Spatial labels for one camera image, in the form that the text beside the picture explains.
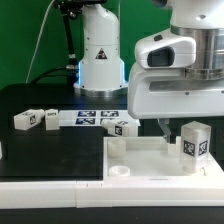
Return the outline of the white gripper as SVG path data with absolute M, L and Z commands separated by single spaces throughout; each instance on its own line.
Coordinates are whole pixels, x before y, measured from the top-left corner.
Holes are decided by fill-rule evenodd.
M 170 142 L 167 118 L 224 116 L 224 79 L 192 80 L 183 69 L 142 69 L 135 63 L 128 83 L 128 113 L 137 119 L 158 119 Z

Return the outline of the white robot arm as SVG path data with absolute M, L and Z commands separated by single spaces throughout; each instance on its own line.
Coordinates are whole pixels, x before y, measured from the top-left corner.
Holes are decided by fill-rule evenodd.
M 224 115 L 224 0 L 152 0 L 172 10 L 170 27 L 139 40 L 129 79 L 120 59 L 118 18 L 83 7 L 84 57 L 74 90 L 91 97 L 128 93 L 133 118 L 156 119 L 167 138 L 171 118 Z

